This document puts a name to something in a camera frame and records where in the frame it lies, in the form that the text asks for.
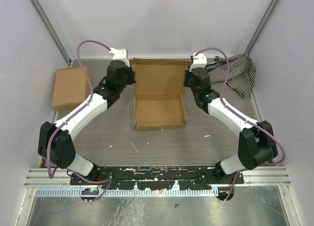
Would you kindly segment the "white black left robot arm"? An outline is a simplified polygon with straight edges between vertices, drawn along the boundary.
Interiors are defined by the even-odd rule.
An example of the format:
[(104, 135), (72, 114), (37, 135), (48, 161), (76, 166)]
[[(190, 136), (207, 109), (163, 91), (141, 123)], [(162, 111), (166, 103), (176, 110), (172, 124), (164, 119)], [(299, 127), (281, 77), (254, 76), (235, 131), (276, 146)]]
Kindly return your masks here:
[(127, 59), (113, 59), (106, 76), (93, 89), (91, 95), (64, 118), (55, 123), (45, 122), (40, 128), (38, 154), (46, 160), (48, 176), (56, 169), (66, 169), (87, 185), (103, 183), (99, 180), (98, 166), (79, 155), (74, 139), (94, 118), (107, 111), (119, 98), (127, 85), (135, 83), (135, 73)]

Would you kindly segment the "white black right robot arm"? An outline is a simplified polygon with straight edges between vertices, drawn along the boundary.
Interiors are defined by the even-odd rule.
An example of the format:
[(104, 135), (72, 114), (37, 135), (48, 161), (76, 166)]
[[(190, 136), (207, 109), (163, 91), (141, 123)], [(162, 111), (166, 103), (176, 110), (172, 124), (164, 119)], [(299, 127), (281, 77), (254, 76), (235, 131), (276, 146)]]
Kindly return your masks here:
[(277, 157), (271, 124), (245, 116), (220, 98), (220, 94), (211, 88), (206, 69), (186, 69), (184, 86), (191, 89), (200, 109), (219, 119), (238, 137), (237, 153), (215, 164), (214, 175), (219, 183), (227, 184), (233, 179), (234, 173), (252, 170)]

